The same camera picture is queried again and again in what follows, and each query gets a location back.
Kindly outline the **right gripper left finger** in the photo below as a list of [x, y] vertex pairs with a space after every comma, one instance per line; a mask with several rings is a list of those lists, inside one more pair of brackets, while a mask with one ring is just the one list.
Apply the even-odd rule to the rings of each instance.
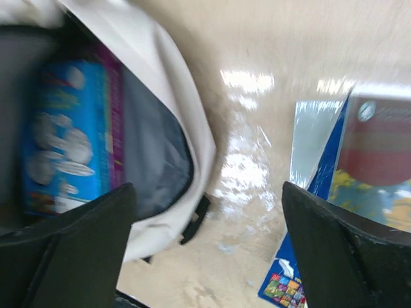
[[1, 307], [114, 307], [136, 194], [123, 184], [1, 236]]

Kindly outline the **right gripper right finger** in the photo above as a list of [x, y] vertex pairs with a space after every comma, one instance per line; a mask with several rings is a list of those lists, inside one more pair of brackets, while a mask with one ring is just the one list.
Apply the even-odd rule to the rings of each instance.
[[315, 255], [302, 281], [309, 307], [410, 307], [410, 233], [324, 202]]

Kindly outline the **blue cartoon paperback book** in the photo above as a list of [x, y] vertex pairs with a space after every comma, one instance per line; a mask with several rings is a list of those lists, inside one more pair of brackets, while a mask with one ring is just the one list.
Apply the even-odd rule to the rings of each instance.
[[110, 189], [105, 147], [107, 75], [85, 60], [41, 71], [23, 145], [26, 212], [53, 216]]

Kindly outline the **beige student backpack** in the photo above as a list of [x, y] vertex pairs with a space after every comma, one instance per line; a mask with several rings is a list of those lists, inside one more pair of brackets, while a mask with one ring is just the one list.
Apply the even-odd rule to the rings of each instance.
[[1, 201], [10, 201], [24, 100], [36, 65], [73, 47], [69, 23], [123, 63], [125, 178], [137, 194], [124, 261], [190, 239], [216, 146], [192, 75], [168, 32], [128, 1], [1, 2]]

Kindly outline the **purple treehouse book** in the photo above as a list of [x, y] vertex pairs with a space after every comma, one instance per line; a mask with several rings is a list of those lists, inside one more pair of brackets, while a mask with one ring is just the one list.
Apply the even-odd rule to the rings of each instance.
[[107, 76], [107, 152], [109, 154], [110, 188], [114, 189], [125, 182], [122, 63], [102, 43], [96, 45], [94, 55], [104, 67]]

